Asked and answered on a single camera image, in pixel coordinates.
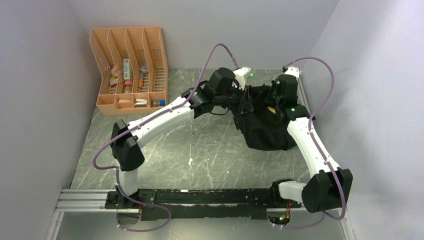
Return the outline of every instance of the black metal bar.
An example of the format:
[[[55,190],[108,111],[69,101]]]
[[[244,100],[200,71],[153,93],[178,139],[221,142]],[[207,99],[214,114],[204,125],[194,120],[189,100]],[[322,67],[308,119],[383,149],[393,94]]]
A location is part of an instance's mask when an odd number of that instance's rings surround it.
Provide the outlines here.
[[[107,194],[106,209],[125,209],[119,201],[119,193]],[[268,219],[267,209],[285,208],[288,200],[275,198],[273,188],[237,189],[139,189],[142,202],[164,205],[172,212],[173,219],[237,218]],[[300,208],[290,202],[292,208]],[[138,204],[130,206],[138,209]],[[141,221],[168,218],[168,213],[158,207],[142,207]]]

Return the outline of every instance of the small box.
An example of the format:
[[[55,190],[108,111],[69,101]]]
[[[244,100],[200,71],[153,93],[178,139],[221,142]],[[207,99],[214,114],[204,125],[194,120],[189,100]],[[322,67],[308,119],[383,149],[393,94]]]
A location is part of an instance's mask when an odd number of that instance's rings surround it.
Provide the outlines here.
[[[116,84],[118,84],[118,78],[116,76],[113,76],[113,77],[110,78],[109,82],[110,82],[110,85],[113,87]]]
[[[130,59],[123,59],[123,79],[131,80],[131,67],[130,67]]]
[[[136,107],[136,108],[145,108],[145,107],[147,107],[147,103],[148,103],[147,99],[137,98],[135,100],[134,107]]]

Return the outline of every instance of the small container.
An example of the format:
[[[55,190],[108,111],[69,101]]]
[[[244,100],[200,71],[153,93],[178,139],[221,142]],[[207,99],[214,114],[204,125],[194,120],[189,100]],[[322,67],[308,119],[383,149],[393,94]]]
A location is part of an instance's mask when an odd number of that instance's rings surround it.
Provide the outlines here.
[[[165,106],[166,103],[164,100],[154,100],[153,101],[153,107],[159,107],[159,106]]]
[[[130,59],[124,58],[122,65],[123,65],[123,79],[130,80],[131,79]]]
[[[147,99],[137,98],[137,99],[135,99],[134,107],[145,108],[145,107],[147,107],[147,103],[148,103]]]
[[[123,83],[123,93],[124,94],[130,94],[133,91],[133,81],[126,80]]]
[[[149,68],[147,66],[147,62],[145,61],[145,62],[143,62],[143,64],[140,65],[140,73],[145,75],[148,72],[149,72]]]

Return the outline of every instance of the black fabric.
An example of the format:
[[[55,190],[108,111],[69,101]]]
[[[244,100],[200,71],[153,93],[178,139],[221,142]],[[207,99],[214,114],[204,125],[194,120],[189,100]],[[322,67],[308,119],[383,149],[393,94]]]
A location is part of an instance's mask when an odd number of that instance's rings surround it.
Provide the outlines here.
[[[278,121],[277,116],[268,110],[265,98],[270,86],[248,87],[253,112],[240,114],[233,111],[234,123],[244,136],[249,148],[272,151],[288,150],[296,142],[287,132],[287,125]]]

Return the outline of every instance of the bottle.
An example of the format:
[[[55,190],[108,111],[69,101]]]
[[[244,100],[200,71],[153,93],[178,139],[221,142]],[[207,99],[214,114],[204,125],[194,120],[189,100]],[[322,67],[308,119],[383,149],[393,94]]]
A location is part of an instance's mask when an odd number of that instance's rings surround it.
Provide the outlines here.
[[[166,102],[164,100],[154,100],[153,107],[165,106]]]
[[[140,65],[140,73],[143,73],[145,75],[149,72],[149,68],[147,66],[147,62],[143,62],[143,64]]]
[[[123,93],[124,94],[130,94],[133,91],[133,81],[126,80],[123,83]]]

